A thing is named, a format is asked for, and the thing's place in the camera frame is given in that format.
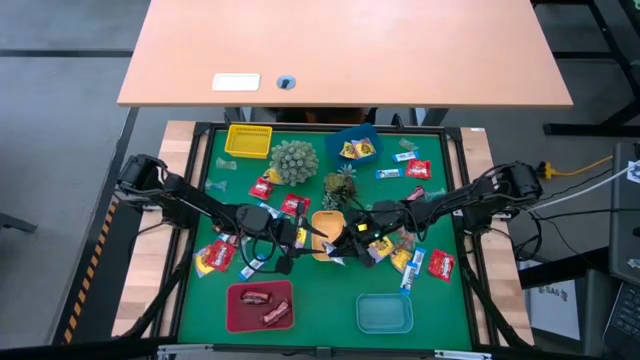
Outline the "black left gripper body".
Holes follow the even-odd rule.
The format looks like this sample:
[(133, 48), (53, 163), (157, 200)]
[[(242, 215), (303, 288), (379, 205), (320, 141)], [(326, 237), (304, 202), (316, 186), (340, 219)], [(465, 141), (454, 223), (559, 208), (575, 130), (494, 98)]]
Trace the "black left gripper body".
[(294, 260), (305, 254), (306, 248), (298, 248), (297, 238), (300, 230), (304, 230), (306, 218), (303, 216), (306, 209), (303, 202), (299, 202), (295, 209), (295, 218), (291, 222), (289, 220), (282, 220), (278, 227), (278, 232), (275, 235), (277, 246), (281, 250), (282, 254), (276, 260), (275, 272), (278, 274), (290, 274)]

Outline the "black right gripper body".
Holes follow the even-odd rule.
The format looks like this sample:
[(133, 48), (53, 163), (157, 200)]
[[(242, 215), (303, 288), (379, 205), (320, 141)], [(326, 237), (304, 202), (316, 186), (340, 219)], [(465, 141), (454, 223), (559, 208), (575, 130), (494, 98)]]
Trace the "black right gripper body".
[(345, 220), (350, 240), (369, 245), (402, 227), (406, 221), (406, 208), (399, 202), (381, 201), (371, 210), (348, 209)]

